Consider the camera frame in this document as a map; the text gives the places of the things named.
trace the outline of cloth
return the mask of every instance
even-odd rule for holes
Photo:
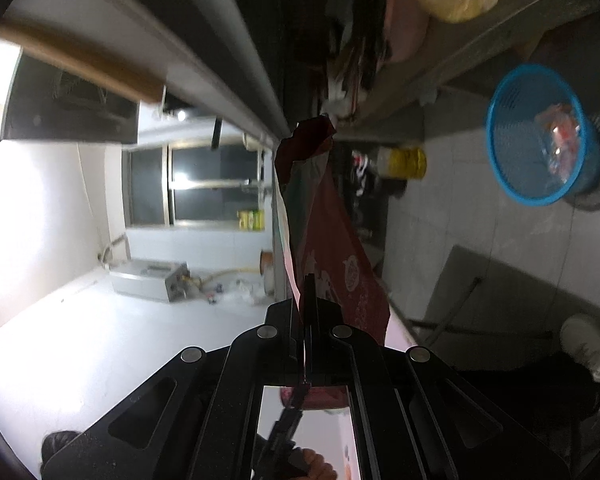
[[[600,383],[564,352],[515,370],[458,373],[531,433],[568,426],[600,408]]]
[[[336,192],[328,163],[335,129],[327,116],[302,121],[276,153],[276,176],[284,201],[279,218],[285,268],[302,316],[304,277],[315,276],[319,298],[342,308],[344,322],[384,344],[389,302],[374,275],[344,204]],[[280,391],[285,402],[291,392]],[[312,388],[304,409],[347,406],[343,387]]]

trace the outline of finger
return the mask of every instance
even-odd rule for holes
[[[333,470],[333,466],[329,463],[326,463],[322,466],[322,470],[318,475],[317,480],[334,480],[338,475]]]
[[[308,465],[312,464],[316,456],[317,453],[313,449],[302,450],[302,457],[304,458],[304,461],[308,463]]]
[[[311,462],[311,470],[309,471],[309,478],[317,479],[318,475],[322,472],[324,466],[324,457],[320,454],[316,455],[314,461]]]

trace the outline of window frame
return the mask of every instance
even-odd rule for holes
[[[220,146],[229,144],[244,145],[241,136],[225,136],[220,139]],[[208,139],[187,139],[175,140],[161,144],[146,144],[142,146],[123,147],[122,153],[122,199],[125,213],[125,226],[127,228],[197,228],[197,229],[222,229],[238,230],[240,227],[239,219],[234,220],[176,220],[175,217],[175,191],[184,189],[255,189],[258,193],[258,208],[262,209],[264,204],[264,175],[263,158],[264,150],[256,151],[257,165],[254,179],[215,179],[215,180],[191,180],[183,186],[180,182],[173,181],[173,150],[186,150],[188,148],[202,148],[211,146],[211,138]],[[162,150],[162,209],[164,223],[162,224],[134,224],[133,208],[131,198],[131,154],[141,150]]]

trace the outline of black pants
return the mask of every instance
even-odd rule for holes
[[[584,420],[600,408],[600,383],[563,352],[515,370],[459,374],[533,433]]]

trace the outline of plastic container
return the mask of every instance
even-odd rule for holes
[[[556,133],[539,118],[553,107],[578,125],[569,174],[552,168]],[[487,149],[496,179],[525,205],[547,205],[595,186],[600,177],[598,134],[570,86],[553,70],[523,64],[500,82],[487,114]]]
[[[238,211],[238,220],[241,231],[264,230],[264,211],[262,209]]]
[[[375,153],[375,170],[383,178],[422,179],[427,172],[427,156],[421,148],[386,148]]]

